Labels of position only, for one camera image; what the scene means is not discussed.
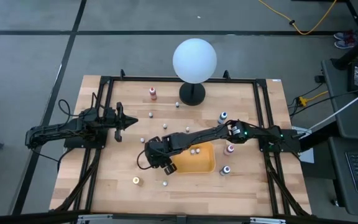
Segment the white ball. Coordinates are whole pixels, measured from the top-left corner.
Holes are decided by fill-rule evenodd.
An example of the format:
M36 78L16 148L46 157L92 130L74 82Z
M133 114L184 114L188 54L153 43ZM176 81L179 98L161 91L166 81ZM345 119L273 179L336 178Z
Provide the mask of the white ball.
M175 73L183 81L202 83L215 72L216 52L205 40L188 39L177 47L172 61Z

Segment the pink bottle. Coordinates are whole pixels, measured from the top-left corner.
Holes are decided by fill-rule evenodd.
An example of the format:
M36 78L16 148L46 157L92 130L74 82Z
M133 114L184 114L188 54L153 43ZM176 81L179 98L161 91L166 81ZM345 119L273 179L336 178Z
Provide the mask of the pink bottle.
M234 152L234 146L230 145L223 150L223 153L227 156L230 156Z
M155 88L153 88L153 87L150 88L149 92L150 92L150 96L151 96L152 100L156 100L157 99L157 93L155 92Z

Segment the shoe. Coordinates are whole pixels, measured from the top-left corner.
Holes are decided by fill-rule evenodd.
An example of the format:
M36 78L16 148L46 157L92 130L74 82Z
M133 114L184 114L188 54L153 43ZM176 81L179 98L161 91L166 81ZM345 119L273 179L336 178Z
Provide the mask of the shoe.
M334 43L335 47L339 49L350 49L356 46L357 41L354 38L348 38L346 40L339 40Z
M354 35L353 31L347 31L347 32L338 32L334 34L334 37L337 40L346 40L350 37L353 37L353 35Z

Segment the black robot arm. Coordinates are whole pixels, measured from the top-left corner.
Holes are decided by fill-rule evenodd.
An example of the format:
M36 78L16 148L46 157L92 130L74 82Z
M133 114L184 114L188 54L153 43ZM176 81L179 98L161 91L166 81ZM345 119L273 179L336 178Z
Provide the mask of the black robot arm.
M230 120L225 124L195 133L172 133L162 139L154 137L145 144L144 152L151 167L164 168L165 173L169 175L177 169L170 156L180 154L194 144L215 139L226 139L234 144L242 144L251 138L264 138L269 144L280 144L283 141L278 126L264 129L240 120Z
M33 149L49 141L77 136L92 141L97 136L98 131L110 128L116 129L114 138L121 142L120 131L136 123L138 119L126 116L121 102L117 103L116 110L112 108L105 110L106 112L102 117L99 116L96 108L92 107L82 111L77 118L67 123L33 127L25 135L25 145Z

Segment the gray floor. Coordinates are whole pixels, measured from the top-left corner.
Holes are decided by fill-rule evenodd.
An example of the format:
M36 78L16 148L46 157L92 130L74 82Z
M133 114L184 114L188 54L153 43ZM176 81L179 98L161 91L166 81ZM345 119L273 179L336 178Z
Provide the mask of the gray floor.
M265 0L296 19L304 30L325 13L329 3ZM353 1L358 12L358 1ZM0 0L0 30L71 30L79 0ZM318 30L355 26L345 4L337 4ZM254 1L99 0L86 4L80 30L292 30L288 22ZM172 53L185 35L77 36L58 99L74 107L83 75L174 76ZM232 77L280 78L287 101L316 86L320 61L340 57L332 37L198 36L218 55L215 77L229 70ZM28 149L24 134L42 118L68 36L0 36L0 215L9 213ZM293 118L295 126L310 127L332 113L321 103ZM51 123L64 122L55 109ZM58 158L62 142L50 142L44 154ZM56 163L40 158L24 212L47 211L56 179ZM332 183L306 178L312 211L322 218L358 221L329 203Z

